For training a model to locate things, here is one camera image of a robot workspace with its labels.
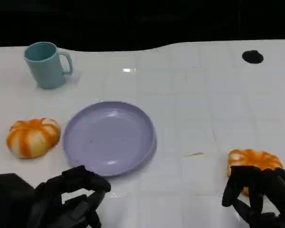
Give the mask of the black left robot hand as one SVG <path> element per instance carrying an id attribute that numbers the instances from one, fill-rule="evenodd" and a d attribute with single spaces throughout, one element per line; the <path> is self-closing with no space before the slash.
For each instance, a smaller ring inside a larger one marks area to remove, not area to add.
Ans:
<path id="1" fill-rule="evenodd" d="M 111 184 L 83 165 L 62 172 L 34 189 L 28 228 L 99 228 L 96 212 Z"/>

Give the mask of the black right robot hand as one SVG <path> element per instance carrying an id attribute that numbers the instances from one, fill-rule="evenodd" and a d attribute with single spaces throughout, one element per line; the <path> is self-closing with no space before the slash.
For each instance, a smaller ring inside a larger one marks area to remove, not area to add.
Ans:
<path id="1" fill-rule="evenodd" d="M 262 212 L 264 196 L 275 205 L 279 215 Z M 232 166 L 222 206 L 233 206 L 251 228 L 285 228 L 285 169 Z"/>

